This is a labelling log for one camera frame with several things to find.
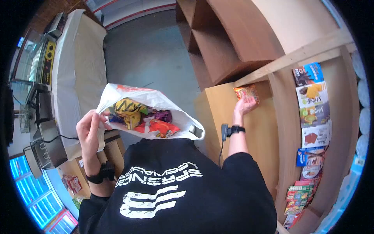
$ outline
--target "white printed logo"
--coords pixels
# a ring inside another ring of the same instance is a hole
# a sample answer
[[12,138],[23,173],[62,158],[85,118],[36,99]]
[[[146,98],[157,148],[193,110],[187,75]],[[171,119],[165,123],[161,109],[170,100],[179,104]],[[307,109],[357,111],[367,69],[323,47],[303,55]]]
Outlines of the white printed logo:
[[[157,205],[157,203],[160,203],[162,201],[171,200],[173,198],[179,198],[183,197],[186,191],[181,192],[172,192],[160,197],[157,197],[160,194],[164,194],[169,191],[176,190],[178,188],[178,185],[175,186],[169,186],[166,188],[162,188],[157,190],[156,194],[142,194],[137,192],[128,192],[123,197],[123,205],[120,208],[120,213],[128,218],[137,218],[137,219],[149,219],[153,218],[156,215],[156,212],[162,209],[172,208],[175,206],[175,203],[177,201],[170,201],[166,203],[162,203]],[[145,201],[134,201],[132,199],[143,199]],[[152,209],[155,208],[152,211],[133,211],[130,210],[130,208],[138,208],[138,209]]]

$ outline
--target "wrist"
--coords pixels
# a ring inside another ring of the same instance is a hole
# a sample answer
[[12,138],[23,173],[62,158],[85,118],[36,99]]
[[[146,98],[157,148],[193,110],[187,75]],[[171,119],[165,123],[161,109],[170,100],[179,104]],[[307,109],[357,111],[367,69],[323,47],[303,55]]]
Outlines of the wrist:
[[243,115],[239,113],[234,113],[232,125],[238,125],[243,127]]

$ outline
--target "orange snack bag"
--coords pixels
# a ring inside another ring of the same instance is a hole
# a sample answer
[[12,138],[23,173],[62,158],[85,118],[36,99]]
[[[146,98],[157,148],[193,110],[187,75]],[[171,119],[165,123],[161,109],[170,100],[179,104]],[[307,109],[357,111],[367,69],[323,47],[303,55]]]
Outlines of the orange snack bag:
[[247,85],[244,87],[233,88],[233,89],[236,93],[238,100],[252,96],[254,97],[257,104],[260,103],[260,99],[258,98],[257,90],[254,84]]
[[145,121],[141,125],[134,128],[134,131],[140,133],[150,133],[158,131],[156,137],[161,138],[168,138],[169,136],[173,135],[179,130],[180,129],[174,124],[169,124],[158,119],[151,119],[149,121]]

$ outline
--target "electrical cable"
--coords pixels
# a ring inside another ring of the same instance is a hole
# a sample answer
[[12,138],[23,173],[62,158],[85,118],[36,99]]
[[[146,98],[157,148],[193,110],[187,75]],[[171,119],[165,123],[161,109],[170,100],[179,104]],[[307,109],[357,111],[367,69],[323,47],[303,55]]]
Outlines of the electrical cable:
[[16,99],[16,97],[13,95],[13,98],[14,98],[14,100],[16,100],[20,105],[22,105],[17,99]]
[[[44,142],[44,143],[51,143],[52,141],[56,140],[58,137],[64,137],[64,138],[66,138],[66,139],[75,139],[75,140],[79,140],[78,137],[66,137],[66,136],[63,136],[63,135],[58,135],[58,136],[56,136],[55,138],[53,138],[52,140],[42,140],[42,142]],[[31,147],[33,147],[35,144],[36,144],[36,142],[34,142],[32,145],[28,145],[28,146],[26,146],[25,148],[23,148],[23,153],[25,153],[26,150],[30,150],[30,149],[27,149],[27,148],[31,148]]]
[[66,139],[75,139],[75,140],[79,140],[78,137],[66,137],[66,136],[63,136],[63,135],[58,135],[56,136],[55,138],[53,138],[52,140],[43,140],[44,143],[51,143],[52,141],[56,140],[58,137],[64,137]]
[[222,141],[222,147],[221,147],[221,151],[220,151],[220,155],[218,156],[218,166],[221,168],[221,155],[222,155],[222,150],[223,150],[223,142]]

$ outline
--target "black strap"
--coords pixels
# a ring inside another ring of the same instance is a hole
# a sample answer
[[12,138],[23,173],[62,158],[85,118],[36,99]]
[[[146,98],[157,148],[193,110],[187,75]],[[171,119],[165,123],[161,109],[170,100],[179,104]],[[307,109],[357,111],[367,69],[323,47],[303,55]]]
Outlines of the black strap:
[[114,181],[114,165],[106,161],[106,163],[101,164],[100,171],[97,175],[86,176],[89,182],[99,184],[102,183],[104,178],[108,178],[110,181]]
[[227,136],[230,137],[233,133],[238,133],[240,131],[245,133],[245,128],[242,128],[239,125],[233,125],[231,128],[227,129]]

